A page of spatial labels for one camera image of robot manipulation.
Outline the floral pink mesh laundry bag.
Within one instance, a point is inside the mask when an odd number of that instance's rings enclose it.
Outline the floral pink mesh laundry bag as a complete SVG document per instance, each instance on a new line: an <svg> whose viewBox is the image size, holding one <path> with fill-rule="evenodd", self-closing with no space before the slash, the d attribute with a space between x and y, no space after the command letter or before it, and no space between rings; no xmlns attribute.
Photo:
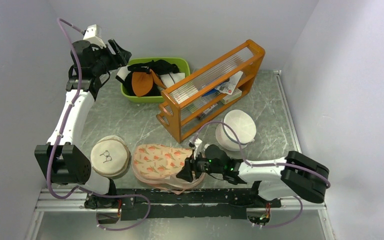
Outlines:
<svg viewBox="0 0 384 240"><path fill-rule="evenodd" d="M180 195L198 186L207 176L204 173L192 182L176 177L185 166L185 159L190 157L192 152L187 148L142 144L133 154L132 170L139 181L165 192Z"/></svg>

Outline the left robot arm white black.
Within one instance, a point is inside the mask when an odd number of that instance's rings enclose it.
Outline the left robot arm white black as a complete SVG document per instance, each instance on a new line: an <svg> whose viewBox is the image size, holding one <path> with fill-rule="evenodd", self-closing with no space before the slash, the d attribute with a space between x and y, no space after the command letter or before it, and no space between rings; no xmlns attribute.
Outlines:
<svg viewBox="0 0 384 240"><path fill-rule="evenodd" d="M128 64L132 54L109 39L102 46L91 40L78 40L71 45L73 64L68 70L65 102L52 135L45 144L35 147L34 156L46 184L68 185L98 194L106 208L114 207L119 194L114 183L93 170L91 161L78 148L86 118L104 85L102 75L110 75Z"/></svg>

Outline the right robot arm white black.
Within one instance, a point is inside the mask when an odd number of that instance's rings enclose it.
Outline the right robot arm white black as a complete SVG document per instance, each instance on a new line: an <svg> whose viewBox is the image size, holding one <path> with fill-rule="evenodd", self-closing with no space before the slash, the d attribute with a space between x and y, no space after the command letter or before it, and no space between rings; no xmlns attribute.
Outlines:
<svg viewBox="0 0 384 240"><path fill-rule="evenodd" d="M278 198L294 196L321 204L330 187L329 169L294 150L278 159L246 162L228 156L224 150L211 144L203 152L193 150L183 163L176 177L189 183L202 174L221 174L222 179L232 185L255 185L257 189L249 197L255 207L262 207Z"/></svg>

